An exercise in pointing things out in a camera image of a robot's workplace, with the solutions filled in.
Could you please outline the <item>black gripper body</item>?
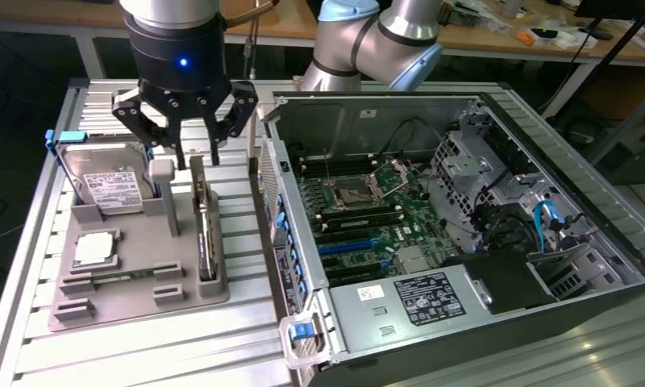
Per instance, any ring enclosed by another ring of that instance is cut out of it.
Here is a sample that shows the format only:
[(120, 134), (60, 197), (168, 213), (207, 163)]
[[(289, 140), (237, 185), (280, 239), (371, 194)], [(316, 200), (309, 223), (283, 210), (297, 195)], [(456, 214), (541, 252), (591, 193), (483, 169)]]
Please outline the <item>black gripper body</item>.
[(225, 71), (224, 19), (197, 27), (153, 27), (125, 15), (143, 101), (165, 116), (203, 116), (200, 98), (217, 109), (231, 94)]

